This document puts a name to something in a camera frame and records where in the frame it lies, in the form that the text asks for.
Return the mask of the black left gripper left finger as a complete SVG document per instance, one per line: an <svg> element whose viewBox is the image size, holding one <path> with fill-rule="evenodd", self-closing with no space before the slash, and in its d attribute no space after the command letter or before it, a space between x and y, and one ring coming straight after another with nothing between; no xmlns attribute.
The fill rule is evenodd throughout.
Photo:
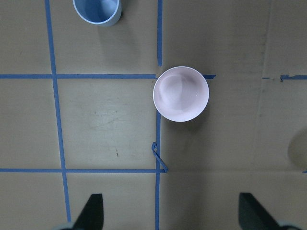
<svg viewBox="0 0 307 230"><path fill-rule="evenodd" d="M73 230L102 230L104 207L102 194L92 194L75 221Z"/></svg>

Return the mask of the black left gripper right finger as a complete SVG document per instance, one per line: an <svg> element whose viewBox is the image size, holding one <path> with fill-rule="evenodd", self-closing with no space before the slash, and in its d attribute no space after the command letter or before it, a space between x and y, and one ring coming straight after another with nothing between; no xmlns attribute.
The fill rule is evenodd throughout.
<svg viewBox="0 0 307 230"><path fill-rule="evenodd" d="M251 193L240 193L238 222L242 230L286 230Z"/></svg>

